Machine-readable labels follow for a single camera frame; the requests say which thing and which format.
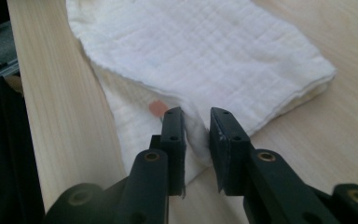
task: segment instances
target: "small orange object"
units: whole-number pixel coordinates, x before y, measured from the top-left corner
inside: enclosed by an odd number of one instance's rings
[[[157,118],[162,118],[168,107],[160,100],[153,101],[149,104],[149,110]]]

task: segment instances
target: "cloth fold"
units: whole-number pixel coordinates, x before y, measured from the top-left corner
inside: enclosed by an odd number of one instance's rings
[[[161,121],[181,106],[190,150],[186,181],[211,165],[211,107],[248,134],[325,90],[335,73],[295,26],[248,0],[67,0],[115,118],[126,171]]]

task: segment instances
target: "wooden table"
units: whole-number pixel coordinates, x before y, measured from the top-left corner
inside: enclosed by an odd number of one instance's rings
[[[255,0],[290,21],[336,68],[326,93],[253,136],[303,180],[331,192],[358,183],[358,1]],[[113,116],[66,18],[64,0],[8,1],[34,152],[47,209],[81,182],[110,186],[125,176]],[[213,169],[170,198],[171,223],[246,223],[241,198],[218,194]]]

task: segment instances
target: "white cloth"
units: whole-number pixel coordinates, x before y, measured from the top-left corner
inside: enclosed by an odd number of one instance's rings
[[[188,182],[211,164],[212,106],[231,111],[252,134],[321,93],[335,73],[296,27],[249,0],[66,5],[114,115],[127,172],[161,131],[156,104],[185,112]]]

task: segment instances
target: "folded towel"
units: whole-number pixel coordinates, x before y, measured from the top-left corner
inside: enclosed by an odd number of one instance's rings
[[[129,173],[161,131],[167,108],[185,112],[186,182],[211,164],[212,106],[248,134],[321,93],[335,68],[296,27],[249,0],[67,0],[115,118]]]

